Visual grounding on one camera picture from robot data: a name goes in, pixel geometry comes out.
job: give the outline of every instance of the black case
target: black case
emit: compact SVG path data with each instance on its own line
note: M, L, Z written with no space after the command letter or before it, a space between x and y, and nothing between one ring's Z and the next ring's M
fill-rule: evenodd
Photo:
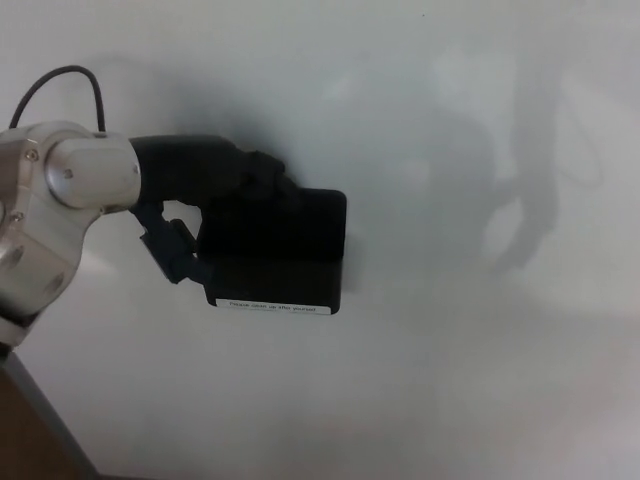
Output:
M302 189L302 207L278 202L215 202L203 211L197 254L213 265L207 299L340 309L347 199Z

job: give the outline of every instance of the white label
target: white label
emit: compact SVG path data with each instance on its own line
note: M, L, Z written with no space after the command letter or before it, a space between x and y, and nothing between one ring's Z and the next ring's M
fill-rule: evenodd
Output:
M262 310L263 312L309 313L312 315L331 315L329 307L315 305L290 305L284 303L249 302L248 300L225 300L218 298L216 305L222 308L239 308L242 310Z

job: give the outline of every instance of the brown surface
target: brown surface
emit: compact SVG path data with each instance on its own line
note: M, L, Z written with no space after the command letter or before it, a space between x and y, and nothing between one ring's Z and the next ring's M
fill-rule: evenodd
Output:
M0 370L0 478L75 480L81 476L6 373Z

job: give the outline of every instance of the white wall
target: white wall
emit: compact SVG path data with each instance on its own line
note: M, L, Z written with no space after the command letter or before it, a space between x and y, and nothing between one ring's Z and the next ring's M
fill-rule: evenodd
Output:
M223 134L350 201L331 318L214 309L163 278L131 215L91 228L18 353L98 469L638 478L635 3L3 0L7 121L81 63L108 128ZM92 108L61 78L25 121Z

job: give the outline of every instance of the robotic arm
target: robotic arm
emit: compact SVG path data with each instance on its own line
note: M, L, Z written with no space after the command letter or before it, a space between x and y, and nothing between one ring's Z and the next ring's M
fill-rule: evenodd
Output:
M100 115L101 104L104 130ZM205 283L211 272L195 256L193 237L181 221L162 218L162 202L202 209L233 195L294 202L297 188L284 170L279 160L214 136L128 140L64 121L0 133L0 358L69 286L85 233L100 216L130 209L171 282Z

